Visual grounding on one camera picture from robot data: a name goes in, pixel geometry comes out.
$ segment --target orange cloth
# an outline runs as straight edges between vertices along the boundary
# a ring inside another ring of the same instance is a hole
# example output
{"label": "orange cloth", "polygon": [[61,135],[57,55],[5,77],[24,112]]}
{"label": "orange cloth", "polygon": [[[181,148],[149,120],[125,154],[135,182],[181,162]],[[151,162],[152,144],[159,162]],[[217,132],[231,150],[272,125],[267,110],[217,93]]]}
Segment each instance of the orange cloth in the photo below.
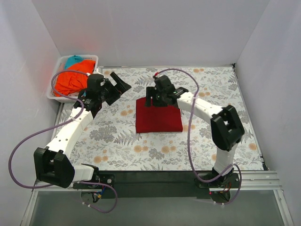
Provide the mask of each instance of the orange cloth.
{"label": "orange cloth", "polygon": [[[94,60],[83,60],[80,63],[74,64],[68,70],[75,70],[84,73],[92,73],[94,71]],[[80,92],[82,89],[87,88],[88,76],[76,72],[64,72],[58,75],[55,89],[64,95]]]}

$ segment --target floral pattern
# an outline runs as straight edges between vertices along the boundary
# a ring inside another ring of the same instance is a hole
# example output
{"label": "floral pattern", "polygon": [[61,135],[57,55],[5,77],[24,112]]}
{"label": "floral pattern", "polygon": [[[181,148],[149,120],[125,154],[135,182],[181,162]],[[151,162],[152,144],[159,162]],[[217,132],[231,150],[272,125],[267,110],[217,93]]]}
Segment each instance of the floral pattern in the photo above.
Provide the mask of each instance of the floral pattern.
{"label": "floral pattern", "polygon": [[[114,71],[132,88],[110,107],[104,103],[94,120],[85,128],[72,153],[73,164],[92,164],[100,170],[191,170],[187,155],[187,131],[190,113],[181,111],[183,132],[144,133],[135,131],[136,100],[153,86],[152,76],[163,68],[108,68],[103,74],[111,80]],[[198,96],[215,105],[235,106],[245,135],[237,147],[234,162],[242,170],[262,170],[262,163],[235,74],[231,67],[183,68],[198,81]],[[172,83],[194,93],[196,85],[178,71],[165,72]],[[64,104],[60,122],[65,121],[73,104]],[[211,170],[216,159],[216,146],[210,126],[193,117],[191,156],[197,170]]]}

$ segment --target plastic basket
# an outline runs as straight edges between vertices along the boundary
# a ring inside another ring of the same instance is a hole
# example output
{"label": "plastic basket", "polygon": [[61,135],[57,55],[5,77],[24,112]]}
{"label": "plastic basket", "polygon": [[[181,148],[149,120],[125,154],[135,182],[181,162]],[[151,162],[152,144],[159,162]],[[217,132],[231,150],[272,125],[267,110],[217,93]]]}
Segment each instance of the plastic basket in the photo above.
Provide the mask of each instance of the plastic basket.
{"label": "plastic basket", "polygon": [[[71,56],[73,56],[73,55],[63,56],[63,57],[58,59],[56,65],[55,65],[55,69],[53,70],[53,75],[51,76],[51,79],[58,72],[61,65],[62,64],[65,65],[67,59]],[[96,55],[77,55],[77,56],[81,56],[84,60],[94,60],[95,61],[94,71],[96,70],[97,65],[98,65],[98,56],[96,56]],[[74,103],[75,102],[74,100],[70,100],[70,99],[67,99],[65,97],[56,97],[55,96],[55,93],[54,93],[54,91],[51,87],[51,79],[49,81],[49,85],[48,85],[48,88],[47,88],[47,98],[52,99],[52,100],[57,100],[58,102],[61,102],[61,103]]]}

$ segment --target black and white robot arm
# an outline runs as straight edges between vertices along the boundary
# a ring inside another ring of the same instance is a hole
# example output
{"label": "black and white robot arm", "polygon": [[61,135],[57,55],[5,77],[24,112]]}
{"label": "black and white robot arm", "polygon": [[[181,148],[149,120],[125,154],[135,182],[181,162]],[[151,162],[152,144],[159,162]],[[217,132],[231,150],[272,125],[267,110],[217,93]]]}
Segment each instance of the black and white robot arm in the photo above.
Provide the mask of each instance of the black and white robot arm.
{"label": "black and white robot arm", "polygon": [[[34,162],[38,180],[64,188],[78,181],[97,181],[97,167],[88,164],[72,165],[69,159],[83,130],[102,108],[102,102],[106,101],[111,105],[131,88],[115,73],[112,73],[111,77],[117,83],[115,86],[100,74],[90,75],[87,89],[79,94],[79,99],[85,106],[84,111],[74,121],[62,127],[45,148],[37,148]],[[173,105],[191,111],[194,97],[187,89],[175,89],[165,75],[155,78],[155,83],[155,87],[146,89],[146,106]],[[76,102],[70,118],[77,115],[80,109],[79,102]],[[217,146],[216,162],[212,170],[214,177],[233,163],[235,149],[244,134],[244,128],[235,108],[230,105],[221,107],[197,98],[193,113],[212,128],[212,138]],[[229,168],[222,176],[226,178],[232,171],[233,168]]]}

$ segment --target red cloth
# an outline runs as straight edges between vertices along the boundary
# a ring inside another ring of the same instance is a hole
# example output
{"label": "red cloth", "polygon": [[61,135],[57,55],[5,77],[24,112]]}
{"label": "red cloth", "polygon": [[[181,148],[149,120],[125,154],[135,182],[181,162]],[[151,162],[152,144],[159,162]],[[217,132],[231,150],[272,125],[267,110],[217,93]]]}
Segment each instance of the red cloth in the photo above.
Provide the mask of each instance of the red cloth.
{"label": "red cloth", "polygon": [[[80,63],[74,64],[68,70],[74,70],[84,73],[92,73],[95,67],[94,60],[83,60]],[[58,75],[55,89],[64,95],[80,92],[82,89],[87,88],[88,76],[76,72],[64,72]]]}
{"label": "red cloth", "polygon": [[180,109],[173,106],[145,107],[146,98],[136,100],[136,132],[182,132]]}

